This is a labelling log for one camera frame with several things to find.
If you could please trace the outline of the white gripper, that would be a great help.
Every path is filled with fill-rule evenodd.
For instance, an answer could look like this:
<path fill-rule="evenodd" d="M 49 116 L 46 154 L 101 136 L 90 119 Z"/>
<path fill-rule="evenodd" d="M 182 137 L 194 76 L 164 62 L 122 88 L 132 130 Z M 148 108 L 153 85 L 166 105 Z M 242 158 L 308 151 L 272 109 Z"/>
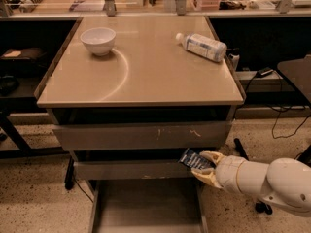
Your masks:
<path fill-rule="evenodd" d="M 246 159 L 240 156 L 227 156 L 217 151 L 202 151 L 200 156 L 217 165 L 216 169 L 195 169 L 192 174 L 203 183 L 222 189 L 229 193 L 241 194 L 242 191 L 238 184 L 238 172 Z"/>

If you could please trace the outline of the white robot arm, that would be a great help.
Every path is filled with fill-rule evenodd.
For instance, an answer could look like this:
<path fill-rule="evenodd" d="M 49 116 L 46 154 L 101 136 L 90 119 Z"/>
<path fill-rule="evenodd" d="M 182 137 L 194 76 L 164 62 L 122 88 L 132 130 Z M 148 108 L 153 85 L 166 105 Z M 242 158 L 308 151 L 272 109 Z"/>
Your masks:
<path fill-rule="evenodd" d="M 192 168 L 200 181 L 228 193 L 245 194 L 296 216 L 311 217 L 311 168 L 292 158 L 259 163 L 241 156 L 203 151 L 215 168 Z"/>

